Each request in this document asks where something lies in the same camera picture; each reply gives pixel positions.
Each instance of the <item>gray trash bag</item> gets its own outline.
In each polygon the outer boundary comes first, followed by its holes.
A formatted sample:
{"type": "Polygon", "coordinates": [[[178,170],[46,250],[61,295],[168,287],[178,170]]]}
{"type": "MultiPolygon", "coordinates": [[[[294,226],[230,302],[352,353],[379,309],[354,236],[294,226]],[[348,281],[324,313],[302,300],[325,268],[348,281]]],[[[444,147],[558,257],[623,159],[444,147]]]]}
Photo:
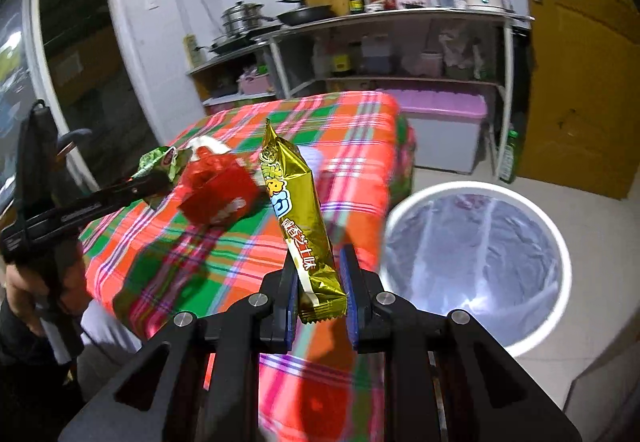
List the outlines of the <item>gray trash bag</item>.
{"type": "Polygon", "coordinates": [[[500,199],[457,194],[425,200],[386,239],[388,290],[427,312],[467,310],[509,346],[538,328],[558,299],[552,242],[500,199]]]}

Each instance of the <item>yellow door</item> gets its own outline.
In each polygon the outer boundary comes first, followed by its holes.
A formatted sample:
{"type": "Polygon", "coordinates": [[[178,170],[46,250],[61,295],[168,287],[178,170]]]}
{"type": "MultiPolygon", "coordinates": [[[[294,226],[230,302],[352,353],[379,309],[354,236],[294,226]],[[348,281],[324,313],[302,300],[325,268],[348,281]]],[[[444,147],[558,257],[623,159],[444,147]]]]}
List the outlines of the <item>yellow door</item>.
{"type": "Polygon", "coordinates": [[[632,0],[529,0],[535,67],[518,174],[623,198],[640,162],[632,0]]]}

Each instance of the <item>plaid tablecloth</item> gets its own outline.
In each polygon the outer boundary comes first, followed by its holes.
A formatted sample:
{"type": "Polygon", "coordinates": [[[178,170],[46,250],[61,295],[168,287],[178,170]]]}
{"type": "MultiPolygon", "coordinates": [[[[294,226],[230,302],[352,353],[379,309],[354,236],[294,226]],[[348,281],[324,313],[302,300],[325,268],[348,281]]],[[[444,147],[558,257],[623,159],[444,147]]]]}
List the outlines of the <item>plaid tablecloth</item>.
{"type": "MultiPolygon", "coordinates": [[[[345,92],[244,106],[203,119],[174,144],[212,135],[257,158],[266,117],[278,135],[322,151],[316,188],[334,249],[349,241],[360,265],[376,270],[386,213],[411,191],[415,142],[395,99],[345,92]]],[[[133,204],[82,234],[89,291],[142,338],[177,311],[226,310],[286,256],[270,207],[203,232],[178,204],[133,204]]],[[[351,350],[344,319],[298,323],[289,354],[260,358],[260,424],[274,439],[381,440],[382,414],[382,360],[351,350]]]]}

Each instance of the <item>red snack bag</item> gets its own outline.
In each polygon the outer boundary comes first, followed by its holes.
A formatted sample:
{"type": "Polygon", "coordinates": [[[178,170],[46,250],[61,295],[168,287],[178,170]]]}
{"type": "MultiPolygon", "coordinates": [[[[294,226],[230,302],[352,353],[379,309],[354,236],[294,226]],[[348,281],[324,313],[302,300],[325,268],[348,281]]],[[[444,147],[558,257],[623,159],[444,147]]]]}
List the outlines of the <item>red snack bag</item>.
{"type": "Polygon", "coordinates": [[[234,154],[214,154],[203,146],[196,154],[199,159],[182,174],[186,197],[180,210],[193,224],[231,225],[251,209],[258,187],[234,154]]]}

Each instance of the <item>gray pants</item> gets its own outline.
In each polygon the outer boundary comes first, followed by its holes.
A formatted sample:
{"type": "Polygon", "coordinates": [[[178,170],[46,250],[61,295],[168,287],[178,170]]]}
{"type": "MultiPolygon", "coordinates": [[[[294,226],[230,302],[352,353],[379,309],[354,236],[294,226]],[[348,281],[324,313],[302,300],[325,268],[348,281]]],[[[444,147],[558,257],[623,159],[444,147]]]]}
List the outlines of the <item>gray pants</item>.
{"type": "Polygon", "coordinates": [[[89,400],[140,350],[142,343],[95,299],[84,312],[81,324],[109,356],[107,358],[89,337],[82,334],[84,350],[78,356],[78,383],[82,398],[89,400]]]}

